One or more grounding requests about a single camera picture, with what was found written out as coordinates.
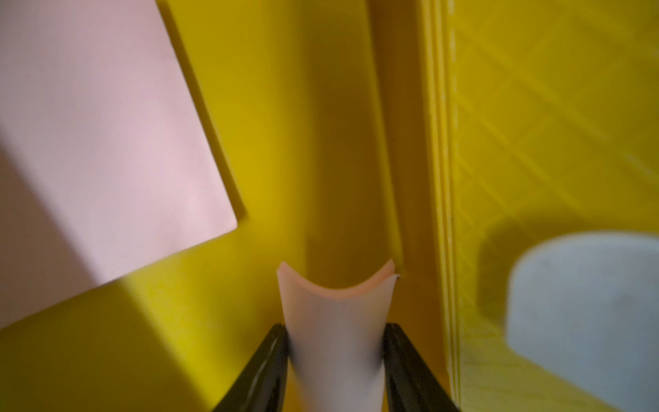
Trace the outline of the pink sticky pad large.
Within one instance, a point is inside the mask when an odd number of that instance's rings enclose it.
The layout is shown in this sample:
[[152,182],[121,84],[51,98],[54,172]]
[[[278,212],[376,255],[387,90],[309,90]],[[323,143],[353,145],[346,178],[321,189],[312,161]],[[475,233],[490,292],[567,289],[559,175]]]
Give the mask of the pink sticky pad large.
[[237,218],[154,1],[1,4],[1,324]]

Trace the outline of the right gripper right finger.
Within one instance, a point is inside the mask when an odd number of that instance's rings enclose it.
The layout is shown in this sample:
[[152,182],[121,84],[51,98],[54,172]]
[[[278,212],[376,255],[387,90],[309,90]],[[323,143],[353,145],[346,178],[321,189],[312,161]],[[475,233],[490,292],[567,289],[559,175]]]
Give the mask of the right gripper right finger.
[[460,411],[399,324],[386,325],[383,355],[389,411]]

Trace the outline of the yellow plastic drawer cabinet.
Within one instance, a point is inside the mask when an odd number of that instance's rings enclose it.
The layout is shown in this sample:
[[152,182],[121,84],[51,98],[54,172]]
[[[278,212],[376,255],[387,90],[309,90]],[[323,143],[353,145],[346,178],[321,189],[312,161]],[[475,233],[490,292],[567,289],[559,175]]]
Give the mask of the yellow plastic drawer cabinet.
[[655,1],[159,1],[233,232],[1,332],[4,411],[210,411],[283,320],[276,268],[390,319],[465,411],[604,411],[513,353],[508,274],[658,231]]

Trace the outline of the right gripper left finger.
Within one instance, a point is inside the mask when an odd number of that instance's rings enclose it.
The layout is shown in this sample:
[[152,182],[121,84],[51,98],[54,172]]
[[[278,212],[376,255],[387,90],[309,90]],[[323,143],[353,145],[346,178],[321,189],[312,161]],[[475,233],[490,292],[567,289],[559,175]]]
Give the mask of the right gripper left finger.
[[286,327],[275,324],[213,412],[282,411],[288,356]]

